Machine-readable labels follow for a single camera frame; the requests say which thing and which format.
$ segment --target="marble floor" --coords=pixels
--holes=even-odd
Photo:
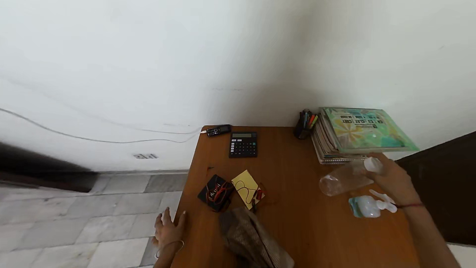
[[[152,267],[157,215],[175,217],[186,172],[100,175],[89,193],[0,189],[0,268]]]

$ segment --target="wall switch plate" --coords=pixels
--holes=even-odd
[[[136,154],[134,155],[137,159],[157,159],[158,157],[155,154]]]

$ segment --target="plastic bottle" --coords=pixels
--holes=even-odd
[[[392,213],[397,212],[397,207],[394,205],[395,201],[393,201],[386,194],[379,194],[374,190],[370,190],[370,192],[373,195],[382,198],[385,200],[385,202],[381,200],[375,200],[371,196],[358,196],[349,198],[350,209],[354,213],[354,216],[358,218],[376,218],[380,216],[380,211],[383,209],[388,209]]]
[[[372,184],[374,181],[362,174],[364,170],[382,173],[383,166],[374,157],[351,161],[322,177],[319,188],[327,196],[336,196]]]

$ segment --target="bottle cap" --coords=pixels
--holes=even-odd
[[[366,170],[380,174],[384,170],[382,162],[375,157],[369,157],[364,160],[364,167]]]
[[[397,206],[394,205],[395,204],[395,201],[393,201],[392,198],[390,198],[389,196],[387,196],[386,194],[381,194],[381,193],[378,193],[374,190],[369,190],[369,192],[371,192],[373,195],[377,196],[377,197],[380,197],[382,198],[384,201],[382,200],[377,200],[377,207],[382,210],[382,209],[388,209],[390,212],[392,213],[395,213],[397,212]]]
[[[388,209],[392,213],[397,212],[397,206],[395,206],[394,204],[392,204],[390,202],[384,202],[384,201],[381,201],[381,200],[377,200],[377,207],[380,210]]]

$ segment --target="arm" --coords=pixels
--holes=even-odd
[[[378,158],[384,172],[378,175],[367,172],[378,185],[387,191],[398,205],[421,204],[407,172],[384,154],[370,154]],[[407,217],[410,233],[422,268],[460,268],[455,257],[438,231],[431,215],[424,206],[402,208]]]
[[[185,227],[185,211],[178,219],[178,225],[175,226],[170,218],[170,209],[167,207],[164,212],[164,221],[162,222],[162,213],[155,220],[155,237],[152,243],[160,249],[160,255],[154,268],[170,268],[175,254],[182,248],[183,229]]]

